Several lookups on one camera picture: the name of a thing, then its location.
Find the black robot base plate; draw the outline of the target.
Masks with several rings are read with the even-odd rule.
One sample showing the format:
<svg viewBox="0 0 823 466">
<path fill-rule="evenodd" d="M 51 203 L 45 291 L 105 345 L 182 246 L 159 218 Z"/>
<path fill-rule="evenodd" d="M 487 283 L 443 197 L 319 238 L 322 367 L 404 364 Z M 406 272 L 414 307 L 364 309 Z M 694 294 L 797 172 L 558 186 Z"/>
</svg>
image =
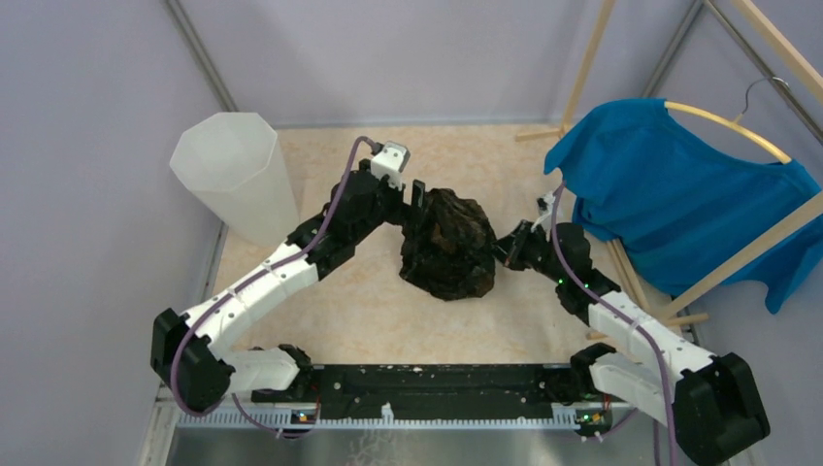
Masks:
<svg viewBox="0 0 823 466">
<path fill-rule="evenodd" d="M 322 420 L 549 419 L 575 408 L 574 422 L 613 421 L 614 397 L 583 383 L 566 364 L 315 365 L 285 390 L 258 389 L 255 404 L 304 404 Z"/>
</svg>

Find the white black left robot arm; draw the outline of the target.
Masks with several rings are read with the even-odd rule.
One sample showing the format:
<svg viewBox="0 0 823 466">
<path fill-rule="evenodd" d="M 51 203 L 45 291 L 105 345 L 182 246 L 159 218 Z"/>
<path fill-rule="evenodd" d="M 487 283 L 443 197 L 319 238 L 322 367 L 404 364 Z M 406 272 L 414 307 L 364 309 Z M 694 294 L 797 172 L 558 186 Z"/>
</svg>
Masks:
<svg viewBox="0 0 823 466">
<path fill-rule="evenodd" d="M 152 323 L 150 367 L 187 414 L 205 416 L 222 399 L 277 391 L 288 401 L 311 389 L 310 359 L 291 345 L 234 351 L 234 343 L 263 316 L 298 291 L 319 283 L 350 260 L 356 247 L 385 223 L 412 226 L 420 218 L 425 184 L 404 189 L 369 168 L 351 171 L 334 186 L 323 212 L 301 223 L 276 251 L 239 282 L 180 314 Z"/>
</svg>

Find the black plastic trash bag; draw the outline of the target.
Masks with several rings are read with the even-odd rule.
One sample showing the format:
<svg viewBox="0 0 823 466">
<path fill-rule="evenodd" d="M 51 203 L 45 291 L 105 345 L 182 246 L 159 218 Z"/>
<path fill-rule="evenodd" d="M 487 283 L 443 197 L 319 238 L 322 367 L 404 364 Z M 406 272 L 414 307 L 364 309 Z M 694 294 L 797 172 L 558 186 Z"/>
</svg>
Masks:
<svg viewBox="0 0 823 466">
<path fill-rule="evenodd" d="M 419 223 L 402 230 L 399 277 L 443 301 L 480 298 L 495 284 L 489 218 L 472 198 L 450 188 L 425 192 Z"/>
</svg>

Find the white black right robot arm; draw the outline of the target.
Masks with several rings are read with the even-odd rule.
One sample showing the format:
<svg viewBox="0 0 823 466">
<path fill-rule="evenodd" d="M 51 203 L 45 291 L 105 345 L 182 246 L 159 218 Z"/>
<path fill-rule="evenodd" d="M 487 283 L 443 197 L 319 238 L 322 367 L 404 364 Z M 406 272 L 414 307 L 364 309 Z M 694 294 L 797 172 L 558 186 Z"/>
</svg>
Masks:
<svg viewBox="0 0 823 466">
<path fill-rule="evenodd" d="M 565 311 L 618 343 L 575 355 L 569 386 L 576 397 L 603 392 L 630 403 L 665 426 L 697 465 L 719 465 L 771 435 L 749 364 L 693 344 L 644 311 L 594 266 L 580 226 L 544 229 L 523 220 L 492 251 L 508 269 L 555 282 Z"/>
</svg>

